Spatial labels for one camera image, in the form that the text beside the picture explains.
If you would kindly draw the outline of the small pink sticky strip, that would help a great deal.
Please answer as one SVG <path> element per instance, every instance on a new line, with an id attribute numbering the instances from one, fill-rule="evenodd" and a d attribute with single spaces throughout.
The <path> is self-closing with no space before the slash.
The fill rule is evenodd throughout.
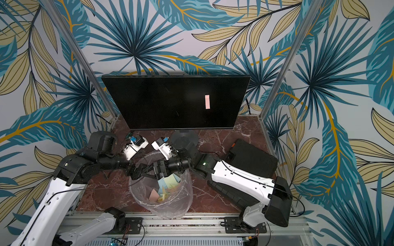
<path id="1" fill-rule="evenodd" d="M 210 96 L 208 94 L 205 95 L 205 109 L 210 109 Z"/>

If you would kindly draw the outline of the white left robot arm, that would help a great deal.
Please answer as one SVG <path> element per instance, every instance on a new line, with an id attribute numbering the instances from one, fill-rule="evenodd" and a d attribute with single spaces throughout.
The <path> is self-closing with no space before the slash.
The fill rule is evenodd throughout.
<path id="1" fill-rule="evenodd" d="M 105 210 L 99 217 L 73 229 L 58 229 L 79 194 L 100 171 L 123 169 L 132 174 L 132 157 L 148 145 L 146 138 L 132 137 L 120 154 L 113 153 L 117 137 L 110 132 L 91 134 L 88 145 L 66 156 L 53 172 L 43 201 L 24 230 L 12 243 L 14 246 L 84 246 L 97 237 L 115 231 L 125 233 L 130 226 L 125 213 L 116 208 Z"/>

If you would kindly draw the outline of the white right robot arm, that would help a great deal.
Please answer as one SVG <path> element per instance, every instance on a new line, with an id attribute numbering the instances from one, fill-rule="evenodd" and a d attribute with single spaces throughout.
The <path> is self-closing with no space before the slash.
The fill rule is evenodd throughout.
<path id="1" fill-rule="evenodd" d="M 225 184 L 259 201 L 243 210 L 240 224 L 256 227 L 269 221 L 280 227 L 288 226 L 293 195 L 284 178 L 273 180 L 248 173 L 226 163 L 212 152 L 197 151 L 189 155 L 183 151 L 152 164 L 153 177 L 157 180 L 187 169 L 206 180 Z"/>

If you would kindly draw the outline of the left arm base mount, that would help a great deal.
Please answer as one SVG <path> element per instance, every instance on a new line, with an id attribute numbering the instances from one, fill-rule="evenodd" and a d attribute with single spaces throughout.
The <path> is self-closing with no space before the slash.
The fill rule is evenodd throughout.
<path id="1" fill-rule="evenodd" d="M 115 227 L 104 233 L 104 235 L 116 235 L 116 234 L 126 234 L 126 235 L 137 235 L 140 234 L 141 224 L 143 222 L 142 217 L 125 217 L 121 219 L 121 222 L 116 222 Z"/>

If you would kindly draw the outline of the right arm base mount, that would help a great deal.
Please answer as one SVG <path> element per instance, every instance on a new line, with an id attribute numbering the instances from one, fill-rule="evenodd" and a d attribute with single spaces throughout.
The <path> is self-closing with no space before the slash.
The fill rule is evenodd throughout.
<path id="1" fill-rule="evenodd" d="M 244 222 L 241 222 L 239 217 L 225 217 L 220 226 L 225 228 L 226 234 L 262 234 L 267 232 L 266 224 L 261 223 L 256 227 L 251 227 Z"/>

